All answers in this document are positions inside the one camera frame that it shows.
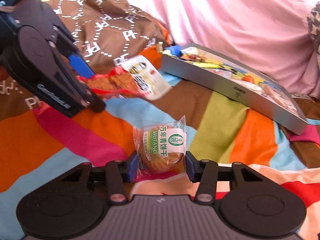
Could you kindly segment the red white snack packet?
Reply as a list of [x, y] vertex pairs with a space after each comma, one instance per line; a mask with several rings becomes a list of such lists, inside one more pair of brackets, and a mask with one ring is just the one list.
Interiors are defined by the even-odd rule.
[[107, 74], [77, 79], [101, 99], [143, 98], [155, 101], [171, 90], [171, 85], [144, 56], [138, 55], [115, 66]]

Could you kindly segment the pink draped sheet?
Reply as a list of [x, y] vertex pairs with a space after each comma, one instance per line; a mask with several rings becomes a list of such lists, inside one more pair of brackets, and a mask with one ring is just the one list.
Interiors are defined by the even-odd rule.
[[317, 56], [305, 14], [289, 0], [127, 0], [197, 43], [254, 68], [290, 93], [319, 97]]

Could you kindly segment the small orange fruit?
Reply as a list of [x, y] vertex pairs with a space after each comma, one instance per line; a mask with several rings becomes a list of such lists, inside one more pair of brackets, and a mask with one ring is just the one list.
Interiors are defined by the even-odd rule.
[[254, 78], [253, 78], [251, 75], [245, 75], [245, 76], [242, 78], [242, 81], [255, 84]]

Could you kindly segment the pink round pastry pack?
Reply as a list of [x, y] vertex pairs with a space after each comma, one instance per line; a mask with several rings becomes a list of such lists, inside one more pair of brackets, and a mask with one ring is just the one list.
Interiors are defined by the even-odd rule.
[[253, 83], [249, 83], [249, 82], [245, 82], [245, 81], [237, 80], [237, 79], [232, 79], [232, 81], [234, 83], [237, 83], [237, 84], [241, 85], [242, 87], [245, 87], [245, 88], [252, 90], [256, 93], [261, 93], [263, 91], [263, 89], [260, 86], [255, 85]]

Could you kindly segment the white bear biscuit pack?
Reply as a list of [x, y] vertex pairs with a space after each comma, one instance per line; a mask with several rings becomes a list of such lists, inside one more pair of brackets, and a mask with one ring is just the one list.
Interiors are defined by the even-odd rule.
[[267, 85], [265, 83], [259, 83], [259, 87], [262, 89], [263, 96], [268, 98], [268, 100], [280, 105], [284, 109], [298, 116], [296, 107], [286, 95], [281, 94], [270, 85]]

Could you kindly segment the green label biscuit pack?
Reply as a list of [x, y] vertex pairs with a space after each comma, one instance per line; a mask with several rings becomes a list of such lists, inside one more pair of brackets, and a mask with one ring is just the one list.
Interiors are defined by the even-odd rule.
[[187, 150], [185, 117], [180, 120], [133, 128], [140, 174], [163, 174], [184, 159]]

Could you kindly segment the orange yellow snack packet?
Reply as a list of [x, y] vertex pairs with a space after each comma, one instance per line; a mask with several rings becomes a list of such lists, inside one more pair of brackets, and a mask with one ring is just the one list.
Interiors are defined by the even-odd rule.
[[199, 54], [182, 54], [180, 59], [193, 62], [206, 62], [207, 58]]

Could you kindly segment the colourful striped bed cover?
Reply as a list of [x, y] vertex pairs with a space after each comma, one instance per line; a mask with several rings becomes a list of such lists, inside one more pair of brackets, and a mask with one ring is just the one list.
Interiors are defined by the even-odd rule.
[[20, 239], [21, 198], [83, 162], [104, 166], [133, 151], [134, 194], [187, 194], [184, 155], [240, 161], [291, 190], [307, 208], [303, 239], [319, 239], [319, 102], [293, 95], [308, 120], [296, 136], [262, 114], [195, 83], [163, 74], [171, 90], [157, 101], [114, 97], [100, 113], [68, 118], [1, 70], [1, 239]]

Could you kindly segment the brown PF patterned cloth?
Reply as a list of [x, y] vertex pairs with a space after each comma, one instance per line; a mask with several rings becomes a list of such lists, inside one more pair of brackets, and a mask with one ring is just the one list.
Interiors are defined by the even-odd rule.
[[[10, 7], [20, 1], [1, 0], [1, 11], [2, 7], [8, 7], [11, 12]], [[127, 0], [51, 0], [45, 3], [71, 33], [74, 45], [95, 74], [107, 74], [138, 55], [146, 57], [158, 70], [158, 50], [170, 44], [166, 29]], [[13, 79], [1, 64], [1, 119], [31, 109], [43, 112], [49, 107]]]

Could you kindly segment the grey tray with cartoon lining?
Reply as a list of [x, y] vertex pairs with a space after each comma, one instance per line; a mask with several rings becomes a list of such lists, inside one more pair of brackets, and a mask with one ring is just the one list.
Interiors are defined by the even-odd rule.
[[265, 74], [196, 43], [159, 50], [161, 70], [218, 92], [301, 135], [308, 122], [287, 90]]

